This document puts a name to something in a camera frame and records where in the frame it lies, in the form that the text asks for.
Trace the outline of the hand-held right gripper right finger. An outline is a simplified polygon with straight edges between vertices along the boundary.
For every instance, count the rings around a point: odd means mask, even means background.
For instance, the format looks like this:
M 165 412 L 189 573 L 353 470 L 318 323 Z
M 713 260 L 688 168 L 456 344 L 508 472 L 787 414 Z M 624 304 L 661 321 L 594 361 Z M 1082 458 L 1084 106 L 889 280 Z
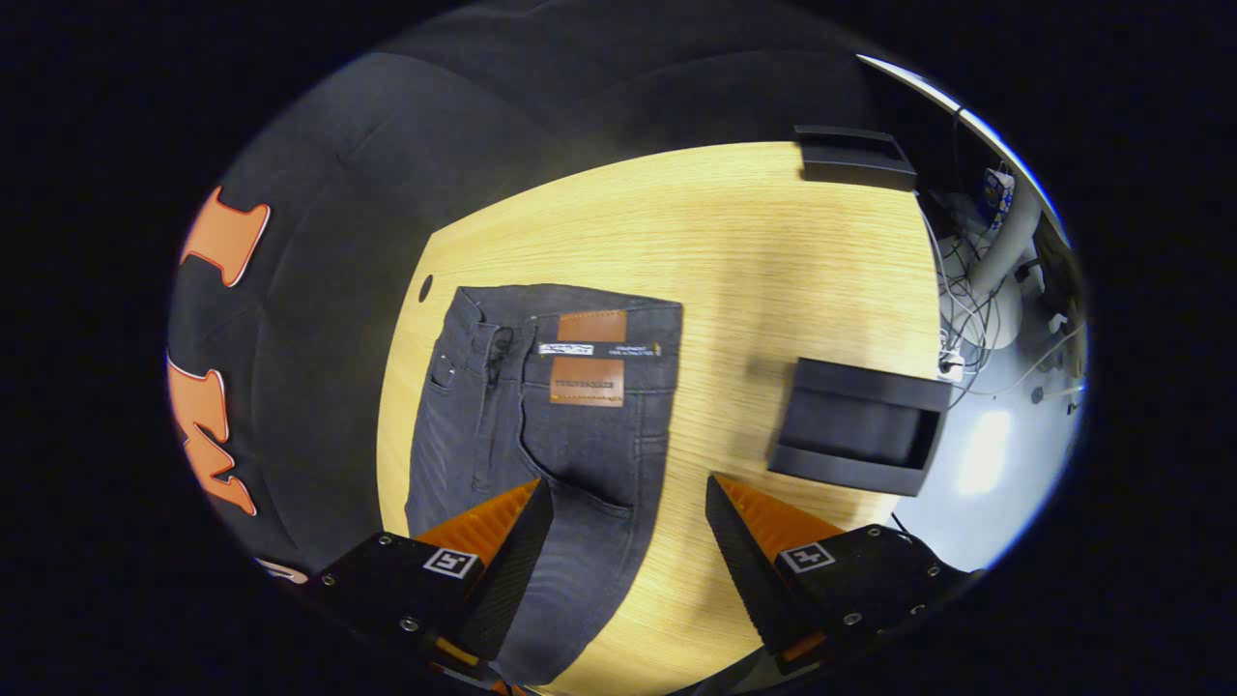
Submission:
M 980 580 L 892 525 L 845 532 L 737 478 L 705 516 L 738 600 L 783 674 L 841 668 L 922 626 Z

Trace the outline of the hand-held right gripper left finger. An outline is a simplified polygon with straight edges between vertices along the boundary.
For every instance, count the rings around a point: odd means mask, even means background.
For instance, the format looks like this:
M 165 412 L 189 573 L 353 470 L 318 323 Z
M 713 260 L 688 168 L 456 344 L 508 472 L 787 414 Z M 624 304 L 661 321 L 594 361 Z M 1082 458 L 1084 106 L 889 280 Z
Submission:
M 523 692 L 499 666 L 554 519 L 532 478 L 416 537 L 379 532 L 327 567 L 293 572 L 294 600 L 417 679 Z

